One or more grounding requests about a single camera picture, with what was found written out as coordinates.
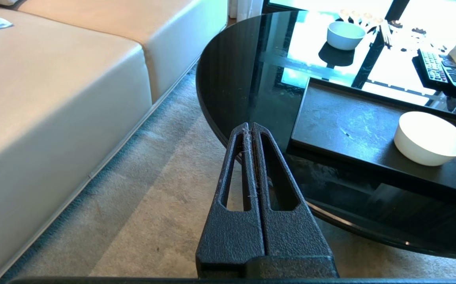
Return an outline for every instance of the beige carpet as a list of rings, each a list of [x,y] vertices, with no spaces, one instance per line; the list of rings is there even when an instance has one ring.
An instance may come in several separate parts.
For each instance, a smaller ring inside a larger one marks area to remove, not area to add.
[[[193,69],[0,283],[44,275],[196,277],[195,250],[224,152],[201,114]],[[319,224],[341,277],[456,278],[454,259]]]

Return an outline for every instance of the black plastic clamp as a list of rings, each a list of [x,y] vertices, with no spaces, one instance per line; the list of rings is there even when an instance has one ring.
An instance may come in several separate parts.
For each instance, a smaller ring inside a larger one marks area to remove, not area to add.
[[[226,208],[235,159],[244,211]],[[270,131],[233,130],[196,253],[200,278],[332,278],[334,257]]]

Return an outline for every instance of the coffee table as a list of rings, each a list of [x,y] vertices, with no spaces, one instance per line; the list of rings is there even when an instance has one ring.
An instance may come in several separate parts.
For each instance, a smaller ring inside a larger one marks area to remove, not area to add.
[[[388,50],[380,36],[368,35],[354,53],[325,44],[336,17],[287,11],[221,32],[197,67],[206,120],[224,145],[242,122],[268,128],[316,217],[390,246],[456,258],[454,197],[432,189],[416,194],[286,152],[310,77],[443,110],[456,106],[456,99],[422,86],[412,52]]]

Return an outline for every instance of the sofa cushion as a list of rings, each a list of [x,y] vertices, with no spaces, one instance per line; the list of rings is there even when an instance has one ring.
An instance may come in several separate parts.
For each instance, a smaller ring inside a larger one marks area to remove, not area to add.
[[[150,109],[132,40],[0,8],[0,274]]]
[[[155,102],[225,26],[228,4],[227,0],[25,0],[17,9],[140,43]]]

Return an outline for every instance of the sofa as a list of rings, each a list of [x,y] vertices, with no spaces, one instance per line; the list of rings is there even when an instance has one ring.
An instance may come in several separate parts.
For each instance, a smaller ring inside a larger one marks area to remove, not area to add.
[[[225,26],[227,0],[0,6],[0,277]]]

